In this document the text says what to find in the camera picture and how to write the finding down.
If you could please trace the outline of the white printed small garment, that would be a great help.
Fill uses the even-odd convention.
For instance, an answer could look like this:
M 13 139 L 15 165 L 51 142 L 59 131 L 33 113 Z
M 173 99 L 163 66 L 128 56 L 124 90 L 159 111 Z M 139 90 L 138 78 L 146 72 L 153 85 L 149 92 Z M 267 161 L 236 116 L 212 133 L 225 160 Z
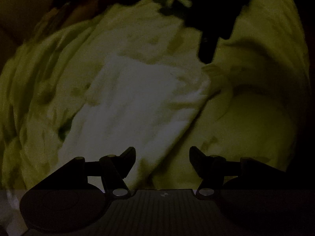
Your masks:
M 125 179 L 134 189 L 187 131 L 209 93 L 210 79 L 201 69 L 147 65 L 114 55 L 86 92 L 57 167 L 78 156 L 97 161 L 134 147 L 136 162 Z

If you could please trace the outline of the yellow-green leaf print bedsheet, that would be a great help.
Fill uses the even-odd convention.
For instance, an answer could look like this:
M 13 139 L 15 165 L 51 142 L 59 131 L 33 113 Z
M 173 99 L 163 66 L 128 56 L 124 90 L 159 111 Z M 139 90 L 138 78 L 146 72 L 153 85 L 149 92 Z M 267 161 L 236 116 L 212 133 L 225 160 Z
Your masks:
M 1 73 L 1 188 L 29 190 L 59 169 L 58 152 L 85 94 L 114 55 L 197 71 L 210 93 L 187 131 L 134 189 L 193 188 L 191 146 L 286 170 L 310 121 L 309 48 L 293 0 L 251 0 L 212 63 L 201 33 L 153 0 L 54 0 Z

